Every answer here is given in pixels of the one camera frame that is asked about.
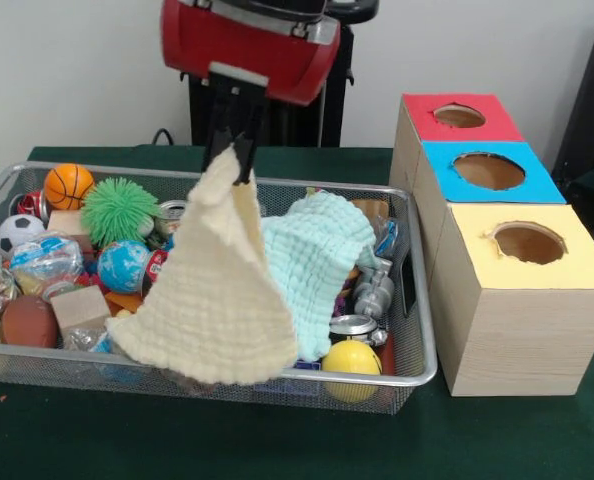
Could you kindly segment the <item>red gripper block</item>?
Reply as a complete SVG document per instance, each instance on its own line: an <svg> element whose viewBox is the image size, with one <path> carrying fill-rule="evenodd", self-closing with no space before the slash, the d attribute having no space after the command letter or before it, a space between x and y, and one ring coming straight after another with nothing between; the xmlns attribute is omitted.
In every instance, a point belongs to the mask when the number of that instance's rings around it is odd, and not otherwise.
<svg viewBox="0 0 594 480"><path fill-rule="evenodd" d="M307 106L320 93L337 56L341 24L274 17L228 1L165 1L160 15L164 63L201 80L214 93L203 170L233 139L238 100L242 129L233 147L240 166L234 185L248 184L267 98ZM236 81L247 83L240 87Z"/></svg>

